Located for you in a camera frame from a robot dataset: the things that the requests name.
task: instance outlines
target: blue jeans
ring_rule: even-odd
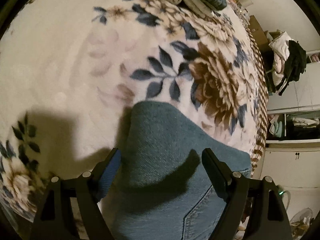
[[[122,167],[102,207],[116,240],[209,238],[226,203],[201,164],[205,148],[250,176],[247,153],[212,139],[173,106],[134,106]]]

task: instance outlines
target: fan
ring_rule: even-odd
[[[293,240],[299,240],[308,230],[312,221],[313,213],[310,208],[305,208],[294,215],[290,220],[290,227]]]

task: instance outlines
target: room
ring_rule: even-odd
[[[317,2],[0,0],[0,238],[313,239]]]

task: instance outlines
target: bed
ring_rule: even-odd
[[[1,203],[32,221],[49,179],[121,148],[130,109],[167,102],[207,135],[265,148],[263,63],[236,4],[201,19],[164,0],[29,0],[0,41]]]

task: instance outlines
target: white wall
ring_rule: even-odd
[[[306,50],[320,49],[320,36],[308,17],[293,0],[252,0],[247,10],[254,15],[264,31],[280,29]]]

